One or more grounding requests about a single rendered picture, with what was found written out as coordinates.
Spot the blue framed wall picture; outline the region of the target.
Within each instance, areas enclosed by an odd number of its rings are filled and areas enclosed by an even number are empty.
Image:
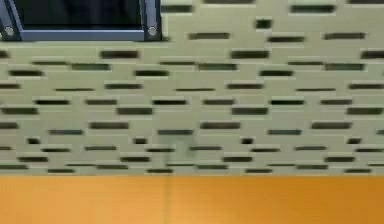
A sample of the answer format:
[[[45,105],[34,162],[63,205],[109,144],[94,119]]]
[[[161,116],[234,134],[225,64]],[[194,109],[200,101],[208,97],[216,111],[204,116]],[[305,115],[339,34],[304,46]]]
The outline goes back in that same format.
[[[0,0],[4,41],[159,41],[161,0]]]

